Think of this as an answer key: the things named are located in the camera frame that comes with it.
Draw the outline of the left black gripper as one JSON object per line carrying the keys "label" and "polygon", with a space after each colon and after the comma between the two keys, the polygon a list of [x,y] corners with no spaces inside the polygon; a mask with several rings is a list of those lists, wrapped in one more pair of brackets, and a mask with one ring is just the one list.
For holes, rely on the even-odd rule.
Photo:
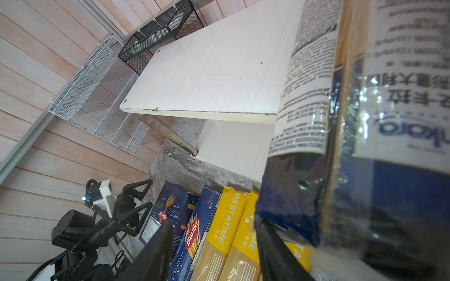
{"label": "left black gripper", "polygon": [[[126,236],[136,237],[143,229],[144,222],[151,211],[152,203],[147,202],[138,207],[135,199],[142,201],[152,186],[151,179],[130,183],[124,186],[121,194],[117,197],[117,210],[127,211],[116,218],[105,219],[105,237],[110,239],[114,236],[116,245],[119,245]],[[116,235],[123,232],[120,238]]]}

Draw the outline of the blue clear spaghetti pack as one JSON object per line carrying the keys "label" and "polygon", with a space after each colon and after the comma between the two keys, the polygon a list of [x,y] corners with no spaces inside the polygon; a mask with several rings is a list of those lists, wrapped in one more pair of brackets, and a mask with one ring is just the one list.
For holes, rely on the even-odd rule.
{"label": "blue clear spaghetti pack", "polygon": [[255,219],[340,281],[447,281],[450,3],[304,3]]}

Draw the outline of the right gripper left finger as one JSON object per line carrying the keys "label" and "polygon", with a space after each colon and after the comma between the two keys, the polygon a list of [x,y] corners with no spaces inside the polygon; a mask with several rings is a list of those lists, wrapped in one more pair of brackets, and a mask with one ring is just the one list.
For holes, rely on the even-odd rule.
{"label": "right gripper left finger", "polygon": [[116,281],[166,281],[172,259],[173,225],[164,221]]}

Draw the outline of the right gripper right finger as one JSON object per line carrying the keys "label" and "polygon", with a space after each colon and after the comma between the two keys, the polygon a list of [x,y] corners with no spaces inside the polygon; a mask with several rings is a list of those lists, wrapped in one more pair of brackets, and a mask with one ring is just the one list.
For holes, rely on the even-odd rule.
{"label": "right gripper right finger", "polygon": [[255,219],[262,279],[264,281],[313,281],[313,277],[295,259],[271,224]]}

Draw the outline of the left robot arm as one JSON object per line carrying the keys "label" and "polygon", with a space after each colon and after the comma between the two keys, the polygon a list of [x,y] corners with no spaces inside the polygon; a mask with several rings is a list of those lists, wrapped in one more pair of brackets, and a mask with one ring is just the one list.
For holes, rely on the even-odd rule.
{"label": "left robot arm", "polygon": [[135,237],[143,229],[152,203],[137,206],[143,200],[153,181],[147,179],[125,185],[118,196],[113,194],[111,180],[88,180],[85,185],[84,205],[93,211],[87,215],[68,211],[52,229],[52,245],[64,251],[39,266],[30,281],[106,281],[118,275],[115,264],[98,264],[99,248],[110,240],[119,245],[124,236]]}

